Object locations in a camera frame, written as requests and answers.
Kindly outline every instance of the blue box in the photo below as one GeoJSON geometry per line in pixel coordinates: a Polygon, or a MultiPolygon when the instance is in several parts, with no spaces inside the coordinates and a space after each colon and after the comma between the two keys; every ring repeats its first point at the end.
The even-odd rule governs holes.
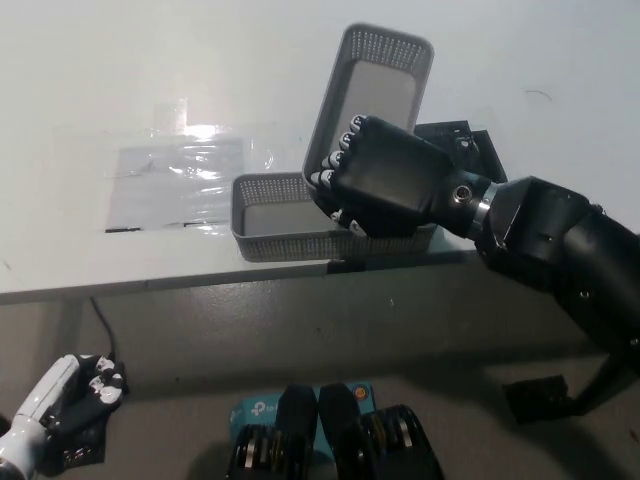
{"type": "MultiPolygon", "coordinates": [[[[370,413],[376,409],[373,388],[369,382],[347,383],[346,385],[358,401],[361,414],[370,413]]],[[[313,391],[316,394],[316,398],[318,398],[320,388],[315,387],[313,391]]],[[[235,444],[238,434],[245,425],[272,426],[275,424],[276,413],[278,412],[278,400],[280,400],[281,395],[282,393],[256,395],[255,397],[245,398],[240,404],[236,405],[229,416],[232,445],[235,444]]],[[[324,436],[322,422],[320,422],[319,417],[313,450],[314,464],[333,462],[333,452],[331,448],[329,448],[329,443],[324,436]]]]}

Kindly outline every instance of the screw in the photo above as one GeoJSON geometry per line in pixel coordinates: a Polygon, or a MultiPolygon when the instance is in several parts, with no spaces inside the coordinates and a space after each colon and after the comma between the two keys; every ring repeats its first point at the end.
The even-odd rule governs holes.
{"type": "Polygon", "coordinates": [[[471,189],[466,185],[460,185],[453,191],[453,200],[456,203],[466,203],[471,200],[471,189]]]}

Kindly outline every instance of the black robotic arm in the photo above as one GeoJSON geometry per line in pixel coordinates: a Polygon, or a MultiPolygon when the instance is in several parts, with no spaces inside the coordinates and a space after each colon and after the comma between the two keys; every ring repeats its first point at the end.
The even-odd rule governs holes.
{"type": "Polygon", "coordinates": [[[312,176],[357,234],[397,237],[436,223],[475,242],[491,270],[555,296],[594,342],[640,374],[640,239],[598,205],[528,177],[492,183],[438,147],[356,116],[312,176]]]}

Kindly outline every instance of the white robotic hand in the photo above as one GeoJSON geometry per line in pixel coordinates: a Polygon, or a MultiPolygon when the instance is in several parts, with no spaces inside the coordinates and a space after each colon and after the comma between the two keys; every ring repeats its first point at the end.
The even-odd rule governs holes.
{"type": "Polygon", "coordinates": [[[0,480],[30,480],[45,455],[55,457],[60,472],[75,466],[74,461],[90,452],[82,441],[70,440],[106,422],[120,406],[123,393],[127,393],[123,364],[101,356],[58,359],[0,438],[0,480]]]}

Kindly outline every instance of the gray basket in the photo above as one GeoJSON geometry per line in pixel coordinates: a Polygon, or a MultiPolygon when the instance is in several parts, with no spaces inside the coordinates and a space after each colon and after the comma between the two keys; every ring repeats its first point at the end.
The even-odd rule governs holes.
{"type": "Polygon", "coordinates": [[[345,32],[300,172],[242,175],[232,188],[231,229],[252,262],[422,253],[435,226],[410,238],[368,239],[336,226],[309,183],[357,114],[413,130],[433,60],[426,40],[371,25],[345,32]]]}
{"type": "Polygon", "coordinates": [[[413,131],[433,55],[431,44],[413,35],[366,24],[346,30],[302,167],[312,194],[311,175],[338,150],[355,115],[413,131]]]}
{"type": "Polygon", "coordinates": [[[231,231],[250,262],[277,262],[423,253],[435,230],[408,238],[356,237],[313,203],[299,172],[241,175],[232,187],[231,231]]]}

